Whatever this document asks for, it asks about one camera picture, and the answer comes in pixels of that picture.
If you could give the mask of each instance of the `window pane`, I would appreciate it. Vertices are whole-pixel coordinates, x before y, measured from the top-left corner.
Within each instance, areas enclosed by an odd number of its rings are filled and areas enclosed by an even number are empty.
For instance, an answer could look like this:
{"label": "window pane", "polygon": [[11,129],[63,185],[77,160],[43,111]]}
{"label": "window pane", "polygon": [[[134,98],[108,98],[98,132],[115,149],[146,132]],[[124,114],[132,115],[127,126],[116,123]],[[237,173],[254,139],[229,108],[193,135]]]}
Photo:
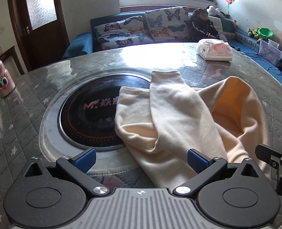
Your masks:
{"label": "window pane", "polygon": [[57,20],[54,0],[27,0],[27,8],[33,30]]}

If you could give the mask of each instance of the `child's hair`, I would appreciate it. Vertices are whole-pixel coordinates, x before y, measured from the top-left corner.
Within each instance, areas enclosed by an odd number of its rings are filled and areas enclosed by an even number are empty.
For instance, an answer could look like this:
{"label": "child's hair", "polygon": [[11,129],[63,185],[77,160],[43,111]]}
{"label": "child's hair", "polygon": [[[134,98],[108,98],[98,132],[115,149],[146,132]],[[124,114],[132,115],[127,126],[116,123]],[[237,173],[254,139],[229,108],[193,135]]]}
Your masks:
{"label": "child's hair", "polygon": [[203,14],[203,13],[208,13],[207,10],[205,10],[204,8],[199,8],[199,9],[196,9],[194,10],[193,12],[193,18],[196,18],[198,17],[200,14]]}

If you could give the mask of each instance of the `door frame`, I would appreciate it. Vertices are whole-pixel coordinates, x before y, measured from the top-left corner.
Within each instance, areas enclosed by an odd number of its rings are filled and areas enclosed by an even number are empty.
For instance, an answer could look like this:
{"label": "door frame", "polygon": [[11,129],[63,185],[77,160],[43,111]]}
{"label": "door frame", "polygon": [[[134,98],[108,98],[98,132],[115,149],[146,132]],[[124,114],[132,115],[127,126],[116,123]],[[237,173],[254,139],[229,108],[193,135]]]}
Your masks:
{"label": "door frame", "polygon": [[[66,25],[65,25],[61,1],[60,0],[54,0],[54,4],[55,4],[55,11],[56,11],[57,19],[60,21],[63,38],[65,40],[66,45],[69,46],[70,42],[69,42],[67,29],[66,29]],[[26,50],[24,49],[24,46],[23,46],[22,40],[21,40],[21,38],[23,37],[24,34],[23,34],[23,30],[20,26],[19,14],[18,14],[18,9],[17,9],[17,5],[16,5],[15,0],[8,0],[8,6],[9,6],[9,15],[10,15],[10,18],[11,18],[13,31],[14,31],[14,34],[15,34],[15,38],[16,38],[17,45],[18,45],[18,48],[20,50],[22,59],[24,61],[24,64],[25,64],[27,70],[32,71],[33,69],[30,65]]]}

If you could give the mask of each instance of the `window sill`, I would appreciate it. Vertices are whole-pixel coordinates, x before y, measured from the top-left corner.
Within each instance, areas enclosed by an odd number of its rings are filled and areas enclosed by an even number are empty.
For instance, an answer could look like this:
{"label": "window sill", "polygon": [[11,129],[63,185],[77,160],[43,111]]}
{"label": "window sill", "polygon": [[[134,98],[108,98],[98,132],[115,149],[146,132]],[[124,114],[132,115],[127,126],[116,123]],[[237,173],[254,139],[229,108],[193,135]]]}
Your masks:
{"label": "window sill", "polygon": [[119,0],[120,7],[143,6],[143,5],[172,5],[206,8],[209,5],[216,5],[215,2],[206,0]]}

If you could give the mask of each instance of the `door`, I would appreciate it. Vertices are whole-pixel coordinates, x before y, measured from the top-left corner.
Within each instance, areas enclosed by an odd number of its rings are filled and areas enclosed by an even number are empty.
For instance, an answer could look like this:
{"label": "door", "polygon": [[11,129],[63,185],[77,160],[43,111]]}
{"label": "door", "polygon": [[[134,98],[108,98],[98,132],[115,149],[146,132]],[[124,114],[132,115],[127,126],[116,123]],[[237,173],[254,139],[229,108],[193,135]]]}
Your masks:
{"label": "door", "polygon": [[15,0],[21,46],[31,69],[60,61],[69,45],[60,0]]}

